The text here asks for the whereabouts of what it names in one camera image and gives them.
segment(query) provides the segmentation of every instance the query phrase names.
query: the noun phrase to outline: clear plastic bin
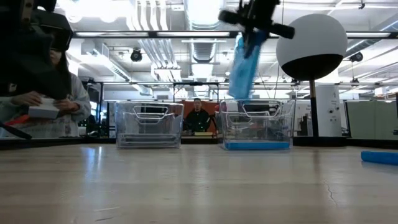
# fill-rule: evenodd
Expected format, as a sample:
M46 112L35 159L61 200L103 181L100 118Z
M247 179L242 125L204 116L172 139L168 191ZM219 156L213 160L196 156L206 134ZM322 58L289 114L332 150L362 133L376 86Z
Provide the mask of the clear plastic bin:
M226 150L290 149L295 100L224 100L220 103Z
M115 120L118 147L180 147L183 104L117 102Z

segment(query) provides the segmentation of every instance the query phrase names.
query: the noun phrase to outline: plastic bin handle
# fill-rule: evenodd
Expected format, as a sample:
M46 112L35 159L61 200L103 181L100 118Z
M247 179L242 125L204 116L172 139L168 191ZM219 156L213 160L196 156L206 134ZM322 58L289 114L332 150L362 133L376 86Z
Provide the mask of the plastic bin handle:
M276 111L275 111L273 116L271 116L271 115L269 115L269 116L267 116L267 115L264 115L264 116L258 116L258 115L257 116L254 115L253 116L253 115L250 115L250 113L267 113L267 114L269 114L269 112L268 111L247 112L246 108L245 108L246 104L242 105L242 109L243 109L244 113L246 114L246 116L249 117L249 118L274 118L275 116L277 116L279 114L279 111L280 111L280 108L281 108L281 105L280 105L279 102L274 102L274 103L251 103L251 104L249 104L249 105L275 105L275 104L278 104L279 106L276 109Z
M136 108L140 108L140 110L141 110L141 108L163 108L163 109L166 109L166 111L165 111L165 113L141 113L141 112L137 112ZM133 110L134 114L137 116L137 118L146 119L146 120L150 120L150 119L162 120L166 116L167 112L169 112L169 109L165 106L134 106L132 108L132 110Z

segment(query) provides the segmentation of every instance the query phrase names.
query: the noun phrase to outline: security camera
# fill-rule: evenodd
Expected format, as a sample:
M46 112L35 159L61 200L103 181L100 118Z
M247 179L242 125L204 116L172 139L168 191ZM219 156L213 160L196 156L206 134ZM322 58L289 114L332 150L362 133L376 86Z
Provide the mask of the security camera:
M140 62L142 60L142 54L141 54L141 49L134 49L132 50L132 54L130 56L130 59L133 62Z
M351 62L360 62L360 61L363 60L363 54L362 54L361 52L358 52L358 53L352 55L352 56L349 58L349 60L350 60Z

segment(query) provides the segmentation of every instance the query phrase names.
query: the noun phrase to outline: white sphere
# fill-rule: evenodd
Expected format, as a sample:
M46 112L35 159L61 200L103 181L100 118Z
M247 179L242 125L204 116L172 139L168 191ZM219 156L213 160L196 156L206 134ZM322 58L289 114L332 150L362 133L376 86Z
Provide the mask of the white sphere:
M309 14L293 21L293 39L280 37L276 56L283 71L298 80L324 77L339 66L347 50L344 27L333 17Z

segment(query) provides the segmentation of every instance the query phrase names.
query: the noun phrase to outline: wooden table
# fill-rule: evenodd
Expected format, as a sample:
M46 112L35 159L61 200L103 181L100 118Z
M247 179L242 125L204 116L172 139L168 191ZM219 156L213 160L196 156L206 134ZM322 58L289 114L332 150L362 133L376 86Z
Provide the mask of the wooden table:
M397 223L398 167L362 163L359 153L0 151L0 223Z

